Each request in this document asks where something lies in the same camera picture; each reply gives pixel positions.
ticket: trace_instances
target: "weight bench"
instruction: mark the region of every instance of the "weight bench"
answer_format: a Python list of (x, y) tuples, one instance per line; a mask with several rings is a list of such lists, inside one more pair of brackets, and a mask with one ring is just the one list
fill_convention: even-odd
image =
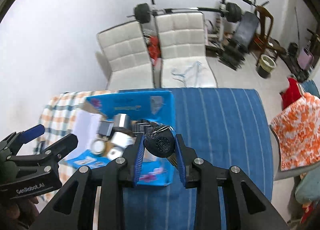
[(233, 34), (229, 44), (220, 57), (220, 61), (230, 68), (236, 70), (244, 60), (244, 53), (249, 52), (249, 44), (260, 23), (259, 18), (248, 11), (244, 13), (242, 19)]

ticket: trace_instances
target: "barbell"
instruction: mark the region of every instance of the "barbell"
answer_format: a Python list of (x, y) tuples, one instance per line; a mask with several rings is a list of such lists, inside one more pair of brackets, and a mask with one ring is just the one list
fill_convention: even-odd
[(209, 7), (190, 7), (190, 8), (165, 8), (162, 10), (150, 10), (149, 5), (147, 3), (138, 4), (134, 8), (134, 16), (136, 20), (138, 20), (141, 24), (149, 23), (151, 20), (151, 13), (154, 16), (158, 15), (158, 12), (164, 12), (166, 14), (172, 13), (172, 11), (176, 10), (199, 10), (199, 11), (209, 11), (220, 13), (222, 17), (225, 17), (228, 22), (236, 23), (241, 20), (242, 12), (241, 8), (235, 4), (228, 2), (226, 5), (226, 9), (217, 9), (217, 8), (209, 8)]

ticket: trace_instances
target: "black padlock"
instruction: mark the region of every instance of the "black padlock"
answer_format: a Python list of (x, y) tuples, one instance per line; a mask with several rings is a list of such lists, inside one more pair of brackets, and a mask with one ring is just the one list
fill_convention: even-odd
[(170, 127), (161, 125), (149, 130), (144, 146), (154, 156), (170, 157), (175, 149), (175, 140)]

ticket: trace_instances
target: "white leather chair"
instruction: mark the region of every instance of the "white leather chair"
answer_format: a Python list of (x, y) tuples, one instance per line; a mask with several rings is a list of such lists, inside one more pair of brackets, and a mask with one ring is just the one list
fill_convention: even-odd
[(196, 87), (217, 87), (216, 79), (205, 56), (204, 15), (183, 12), (156, 17), (162, 56), (161, 87), (184, 87), (171, 74), (174, 68), (186, 70), (196, 61), (201, 63)]
[(152, 62), (138, 21), (131, 21), (97, 34), (111, 75), (108, 90), (154, 88)]

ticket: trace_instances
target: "orange patterned cloth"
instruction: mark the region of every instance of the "orange patterned cloth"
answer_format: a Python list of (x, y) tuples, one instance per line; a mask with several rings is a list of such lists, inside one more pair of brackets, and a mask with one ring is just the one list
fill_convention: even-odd
[(320, 160), (320, 99), (305, 93), (272, 121), (279, 139), (282, 171)]

